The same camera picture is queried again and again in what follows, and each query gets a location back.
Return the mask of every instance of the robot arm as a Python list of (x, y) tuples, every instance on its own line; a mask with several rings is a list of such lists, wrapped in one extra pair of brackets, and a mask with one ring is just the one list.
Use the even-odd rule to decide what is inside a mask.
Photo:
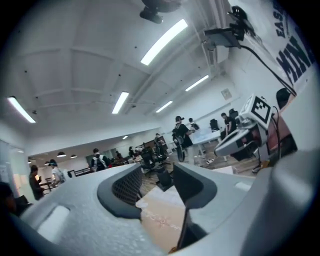
[(227, 156), (246, 150), (249, 155), (268, 141), (271, 106), (251, 95), (236, 117), (237, 129), (222, 140), (214, 150), (217, 156)]

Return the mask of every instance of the white wall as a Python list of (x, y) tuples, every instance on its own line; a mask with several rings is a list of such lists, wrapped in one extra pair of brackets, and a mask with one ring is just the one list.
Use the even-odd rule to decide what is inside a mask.
[[(221, 91), (229, 89), (232, 97), (225, 100)], [(209, 81), (200, 88), (195, 87), (189, 92), (190, 96), (179, 102), (173, 102), (169, 107), (160, 112), (161, 133), (165, 133), (164, 139), (172, 141), (171, 131), (175, 127), (175, 117), (184, 117), (184, 124), (188, 125), (189, 118), (201, 127), (210, 127), (210, 120), (216, 119), (220, 127), (224, 127), (222, 112), (229, 114), (230, 109), (240, 111), (239, 99), (241, 94), (227, 76), (220, 76), (213, 81)]]
[[(262, 52), (254, 48), (246, 40), (243, 42), (243, 45), (253, 49), (275, 73), (287, 81), (287, 78), (283, 76), (278, 66), (269, 58), (265, 57)], [(283, 88), (283, 85), (280, 84), (274, 75), (248, 50), (238, 48), (230, 49), (229, 59), (225, 62), (225, 69), (237, 90), (242, 94), (239, 102), (240, 105), (245, 104), (246, 99), (251, 94), (255, 94), (258, 97), (263, 96), (269, 105), (279, 107), (276, 93)]]
[(13, 147), (24, 149), (27, 142), (27, 137), (16, 127), (13, 127), (7, 121), (0, 119), (0, 140), (10, 144)]
[(136, 147), (139, 145), (142, 145), (143, 143), (147, 143), (149, 141), (152, 141), (156, 137), (156, 133), (160, 133), (160, 129), (151, 129), (146, 130), (144, 132), (141, 132), (135, 136), (132, 137), (132, 146)]
[(19, 153), (15, 148), (11, 148), (9, 158), (13, 175), (18, 175), (20, 178), (18, 183), (15, 183), (19, 196), (24, 195), (30, 203), (36, 202), (29, 184), (30, 168), (28, 158), (24, 153)]
[(39, 123), (27, 143), (28, 156), (98, 142), (159, 127), (153, 117), (144, 115), (74, 116), (63, 122)]
[(107, 150), (116, 149), (119, 151), (119, 153), (126, 157), (129, 154), (129, 147), (132, 145), (132, 139), (130, 137), (110, 146)]
[[(67, 171), (71, 171), (71, 170), (78, 171), (78, 170), (89, 167), (85, 157), (77, 157), (77, 158), (73, 158), (63, 162), (59, 162), (58, 166), (61, 170), (67, 170)], [(38, 170), (38, 175), (42, 176), (41, 183), (45, 183), (46, 182), (45, 179), (52, 177), (52, 168), (50, 166), (46, 168), (41, 168)]]

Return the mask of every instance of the backpack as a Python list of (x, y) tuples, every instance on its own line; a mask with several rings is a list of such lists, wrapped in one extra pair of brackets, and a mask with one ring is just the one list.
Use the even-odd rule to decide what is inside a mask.
[(200, 129), (199, 125), (197, 125), (195, 122), (191, 124), (191, 127), (193, 127), (196, 131)]
[(103, 160), (104, 156), (101, 154), (99, 155), (99, 158), (94, 157), (94, 167), (96, 168), (97, 171), (102, 171), (107, 169), (107, 164)]
[(65, 174), (58, 167), (56, 168), (55, 174), (57, 174), (59, 176), (60, 183), (64, 183), (66, 181)]
[(179, 127), (181, 123), (176, 124), (174, 129), (172, 130), (172, 138), (173, 142), (177, 147), (181, 146), (184, 143), (184, 136), (182, 137), (181, 134), (179, 134)]

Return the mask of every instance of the person wearing backpack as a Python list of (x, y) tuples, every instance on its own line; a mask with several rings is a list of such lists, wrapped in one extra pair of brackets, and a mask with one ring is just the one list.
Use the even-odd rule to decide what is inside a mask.
[(109, 166), (108, 158), (105, 155), (100, 154), (99, 149), (93, 150), (94, 157), (91, 160), (91, 167), (95, 172), (105, 170)]
[(181, 146), (184, 148), (186, 152), (187, 161), (189, 164), (194, 165), (195, 159), (194, 159), (194, 151), (193, 151), (193, 143), (190, 139), (190, 135), (195, 132), (195, 130), (189, 130), (183, 123), (182, 120), (184, 120), (181, 116), (175, 117), (175, 127), (174, 130), (176, 131), (176, 134), (182, 138), (182, 144)]
[(58, 184), (65, 183), (67, 180), (66, 176), (68, 176), (66, 175), (67, 171), (64, 169), (60, 169), (58, 167), (56, 160), (54, 159), (50, 160), (49, 166), (52, 168), (52, 175), (54, 176), (53, 184), (58, 185)]
[(190, 122), (191, 130), (197, 131), (200, 129), (199, 125), (197, 125), (192, 118), (189, 118), (189, 122)]

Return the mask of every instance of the person in black clothing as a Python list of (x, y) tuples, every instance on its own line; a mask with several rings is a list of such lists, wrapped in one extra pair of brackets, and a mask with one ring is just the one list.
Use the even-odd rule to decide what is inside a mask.
[(118, 158), (118, 159), (122, 159), (123, 158), (122, 154), (120, 154), (118, 150), (115, 153), (116, 153), (116, 158)]
[(163, 143), (164, 141), (160, 139), (160, 134), (156, 133), (154, 138), (154, 145), (155, 145), (156, 151), (159, 155), (165, 156), (166, 153), (163, 147)]
[(31, 166), (31, 172), (29, 175), (29, 183), (30, 183), (30, 187), (32, 189), (33, 195), (34, 195), (34, 199), (35, 200), (40, 200), (41, 198), (43, 198), (44, 195), (44, 188), (40, 186), (40, 182), (41, 182), (41, 177), (39, 178), (39, 180), (36, 180), (36, 176), (38, 175), (38, 167), (36, 165), (32, 165)]
[(26, 202), (21, 202), (22, 197), (24, 196), (15, 198), (9, 184), (0, 181), (0, 204), (9, 213), (19, 217), (28, 207), (32, 206), (32, 203), (28, 203), (26, 198), (24, 198)]
[(189, 122), (192, 130), (197, 131), (200, 129), (199, 125), (197, 125), (191, 117), (189, 118)]
[(132, 146), (129, 147), (129, 157), (134, 158), (135, 157), (135, 152), (132, 149)]
[(95, 172), (105, 170), (109, 166), (109, 160), (105, 155), (100, 154), (99, 149), (95, 148), (93, 150), (94, 157), (91, 159), (91, 168)]
[(224, 119), (224, 123), (225, 123), (225, 136), (228, 136), (235, 129), (237, 129), (236, 120), (234, 120), (230, 116), (227, 116), (226, 113), (222, 113), (221, 116)]
[(183, 138), (182, 147), (185, 149), (187, 154), (188, 163), (193, 165), (195, 163), (194, 159), (194, 151), (193, 151), (193, 143), (190, 139), (190, 135), (195, 132), (195, 130), (189, 130), (183, 123), (184, 120), (181, 116), (175, 117), (175, 129), (177, 129), (177, 133)]

